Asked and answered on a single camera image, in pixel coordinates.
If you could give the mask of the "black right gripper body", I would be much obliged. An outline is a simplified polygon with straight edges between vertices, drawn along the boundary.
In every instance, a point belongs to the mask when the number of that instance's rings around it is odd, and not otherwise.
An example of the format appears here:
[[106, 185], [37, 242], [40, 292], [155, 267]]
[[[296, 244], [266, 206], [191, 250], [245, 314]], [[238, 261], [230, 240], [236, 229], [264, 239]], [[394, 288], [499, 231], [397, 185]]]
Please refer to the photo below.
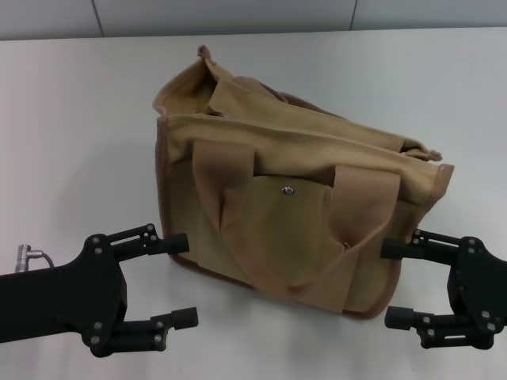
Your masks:
[[456, 246], [448, 277], [450, 306], [467, 343], [487, 350], [506, 326], [506, 262], [476, 237], [450, 242]]

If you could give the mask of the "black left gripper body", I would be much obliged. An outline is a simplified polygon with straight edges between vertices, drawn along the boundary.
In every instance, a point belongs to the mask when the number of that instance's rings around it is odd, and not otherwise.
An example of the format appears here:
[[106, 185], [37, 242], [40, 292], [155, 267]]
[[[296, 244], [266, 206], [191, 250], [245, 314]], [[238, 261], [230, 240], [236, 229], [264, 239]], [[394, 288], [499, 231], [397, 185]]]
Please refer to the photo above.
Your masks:
[[1, 278], [1, 341], [78, 333], [96, 357], [124, 321], [126, 283], [104, 234], [88, 237], [70, 263], [28, 269], [43, 256], [20, 245], [13, 274]]

